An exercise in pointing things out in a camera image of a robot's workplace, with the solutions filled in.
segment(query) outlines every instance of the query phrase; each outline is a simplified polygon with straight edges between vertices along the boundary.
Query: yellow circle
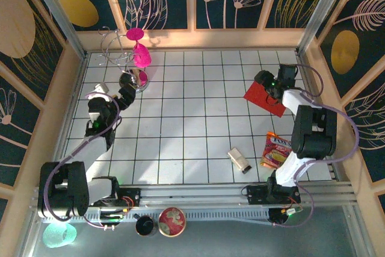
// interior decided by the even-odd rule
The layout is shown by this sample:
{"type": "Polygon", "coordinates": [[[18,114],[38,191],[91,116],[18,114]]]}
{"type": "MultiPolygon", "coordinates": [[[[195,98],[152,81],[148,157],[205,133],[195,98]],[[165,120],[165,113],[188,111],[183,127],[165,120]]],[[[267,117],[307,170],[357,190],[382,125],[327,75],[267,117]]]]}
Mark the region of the yellow circle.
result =
{"type": "Polygon", "coordinates": [[[35,42],[34,12],[27,0],[0,0],[0,52],[22,58],[35,42]]]}
{"type": "Polygon", "coordinates": [[[349,30],[341,31],[331,47],[331,66],[343,75],[347,73],[357,61],[360,52],[360,40],[349,30]]]}
{"type": "Polygon", "coordinates": [[[59,0],[71,23],[90,27],[99,21],[96,7],[89,0],[59,0]]]}

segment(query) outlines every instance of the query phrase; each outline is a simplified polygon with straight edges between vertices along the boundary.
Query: black cup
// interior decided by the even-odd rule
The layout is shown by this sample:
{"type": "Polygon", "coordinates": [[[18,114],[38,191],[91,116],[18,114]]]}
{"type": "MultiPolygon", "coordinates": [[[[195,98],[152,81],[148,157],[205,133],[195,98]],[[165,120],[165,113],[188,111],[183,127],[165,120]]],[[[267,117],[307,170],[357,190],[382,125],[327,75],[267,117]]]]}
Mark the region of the black cup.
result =
{"type": "Polygon", "coordinates": [[[158,227],[150,216],[144,215],[140,217],[138,214],[134,214],[134,218],[137,219],[135,228],[139,235],[151,236],[155,234],[158,227]]]}

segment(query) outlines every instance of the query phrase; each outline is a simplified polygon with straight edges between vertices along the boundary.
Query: white tiled floor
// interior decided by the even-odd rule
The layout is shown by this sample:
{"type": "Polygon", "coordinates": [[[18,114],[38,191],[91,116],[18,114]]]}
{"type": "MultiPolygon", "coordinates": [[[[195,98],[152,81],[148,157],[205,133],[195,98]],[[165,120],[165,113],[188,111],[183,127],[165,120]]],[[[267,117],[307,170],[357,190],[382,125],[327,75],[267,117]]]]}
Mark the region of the white tiled floor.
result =
{"type": "MultiPolygon", "coordinates": [[[[66,152],[81,141],[88,119],[85,95],[104,81],[119,90],[120,71],[99,65],[92,54],[69,133],[66,152]]],[[[112,148],[87,175],[116,176],[120,184],[207,184],[265,182],[272,170],[260,158],[266,133],[290,139],[294,118],[282,118],[247,102],[243,96],[262,69],[273,74],[279,63],[297,63],[294,51],[152,52],[148,88],[122,111],[112,148]],[[237,147],[252,169],[243,175],[227,158],[237,147]]],[[[304,87],[301,76],[297,86],[304,87]]],[[[309,169],[302,181],[330,180],[327,165],[309,169]]]]}

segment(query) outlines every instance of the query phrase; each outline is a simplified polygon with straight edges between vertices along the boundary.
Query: red envelope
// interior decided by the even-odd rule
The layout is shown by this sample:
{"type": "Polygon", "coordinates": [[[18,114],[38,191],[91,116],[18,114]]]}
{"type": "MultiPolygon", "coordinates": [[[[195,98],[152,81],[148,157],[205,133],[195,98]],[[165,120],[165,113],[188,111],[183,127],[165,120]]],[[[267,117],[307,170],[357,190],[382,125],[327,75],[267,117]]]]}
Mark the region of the red envelope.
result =
{"type": "Polygon", "coordinates": [[[265,91],[265,88],[257,82],[253,82],[244,95],[244,99],[271,112],[272,114],[275,114],[278,117],[281,117],[286,109],[282,104],[277,103],[277,100],[269,96],[265,91]]]}

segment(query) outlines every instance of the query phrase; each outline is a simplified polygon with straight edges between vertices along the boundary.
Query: snack bag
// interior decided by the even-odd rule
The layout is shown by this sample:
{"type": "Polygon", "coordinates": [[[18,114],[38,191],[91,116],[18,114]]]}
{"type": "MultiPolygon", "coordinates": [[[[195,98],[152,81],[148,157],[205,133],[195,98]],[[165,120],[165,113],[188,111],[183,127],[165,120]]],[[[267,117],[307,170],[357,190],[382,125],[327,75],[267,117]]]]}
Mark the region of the snack bag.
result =
{"type": "Polygon", "coordinates": [[[265,167],[277,169],[286,161],[291,151],[290,141],[280,138],[273,132],[268,132],[266,135],[266,146],[260,164],[265,167]]]}

